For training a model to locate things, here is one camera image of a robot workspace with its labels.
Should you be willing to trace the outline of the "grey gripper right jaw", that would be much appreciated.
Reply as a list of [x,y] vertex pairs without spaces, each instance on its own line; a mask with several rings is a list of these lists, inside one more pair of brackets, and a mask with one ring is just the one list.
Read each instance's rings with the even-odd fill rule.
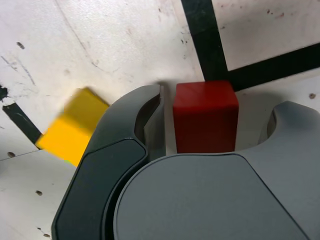
[[254,147],[148,163],[122,190],[116,240],[317,240],[320,114],[286,101]]

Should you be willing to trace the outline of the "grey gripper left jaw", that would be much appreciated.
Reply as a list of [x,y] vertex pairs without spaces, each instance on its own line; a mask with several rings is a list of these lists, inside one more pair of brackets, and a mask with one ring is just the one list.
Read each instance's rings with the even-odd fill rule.
[[129,179],[166,155],[164,93],[141,86],[99,120],[54,217],[54,240],[111,240],[117,200]]

